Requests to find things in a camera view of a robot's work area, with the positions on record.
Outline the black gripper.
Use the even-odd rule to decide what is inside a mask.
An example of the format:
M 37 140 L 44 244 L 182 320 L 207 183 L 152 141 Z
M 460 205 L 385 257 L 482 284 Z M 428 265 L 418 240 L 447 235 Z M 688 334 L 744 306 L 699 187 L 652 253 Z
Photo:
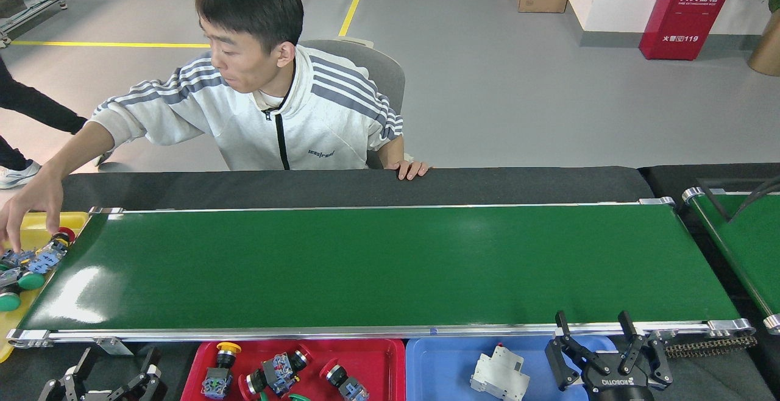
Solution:
M 544 349 L 545 356 L 558 390 L 580 384 L 587 390 L 589 400 L 654 400 L 647 382 L 653 388 L 668 388 L 673 378 L 667 356 L 657 335 L 641 335 L 636 331 L 626 310 L 619 313 L 619 324 L 628 348 L 621 354 L 619 371 L 612 368 L 601 374 L 601 358 L 576 340 L 569 330 L 565 312 L 555 315 L 557 330 Z M 647 377 L 635 367 L 639 357 L 645 357 L 651 368 Z

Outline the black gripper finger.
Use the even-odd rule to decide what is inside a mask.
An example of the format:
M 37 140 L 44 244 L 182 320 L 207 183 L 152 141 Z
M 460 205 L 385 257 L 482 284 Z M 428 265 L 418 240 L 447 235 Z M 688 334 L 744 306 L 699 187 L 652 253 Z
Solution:
M 167 385 L 161 379 L 158 363 L 161 353 L 151 347 L 145 356 L 140 370 L 128 383 L 119 387 L 119 400 L 162 400 L 167 393 Z
M 97 352 L 87 347 L 77 364 L 69 368 L 59 379 L 49 380 L 41 390 L 38 400 L 85 400 L 85 382 L 94 368 Z

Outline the person's right hand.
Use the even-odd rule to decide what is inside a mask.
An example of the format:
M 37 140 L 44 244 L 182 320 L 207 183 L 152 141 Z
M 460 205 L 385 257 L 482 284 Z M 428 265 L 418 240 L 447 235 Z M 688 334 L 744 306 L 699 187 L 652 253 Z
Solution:
M 31 210 L 44 212 L 47 231 L 51 235 L 58 233 L 62 201 L 62 173 L 51 165 L 44 165 L 41 171 L 3 206 L 2 242 L 8 242 L 17 253 L 21 251 L 21 224 L 25 214 Z

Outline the person's left hand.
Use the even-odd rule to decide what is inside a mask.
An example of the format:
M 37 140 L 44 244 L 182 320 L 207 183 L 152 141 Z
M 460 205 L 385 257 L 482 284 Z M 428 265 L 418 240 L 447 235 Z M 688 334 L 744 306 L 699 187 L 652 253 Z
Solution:
M 399 180 L 413 180 L 424 176 L 430 169 L 430 165 L 421 160 L 399 160 L 385 165 L 385 169 L 395 171 Z

